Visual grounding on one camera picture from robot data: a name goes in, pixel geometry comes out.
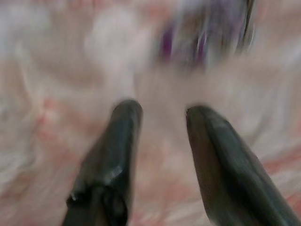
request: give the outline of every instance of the floor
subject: floor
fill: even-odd
[[[144,110],[130,225],[210,225],[185,129],[196,102],[229,119],[301,217],[299,0],[258,0],[250,51],[206,72],[153,64],[175,1],[34,1],[0,17],[14,50],[0,49],[0,225],[60,225],[79,163],[123,97]]]

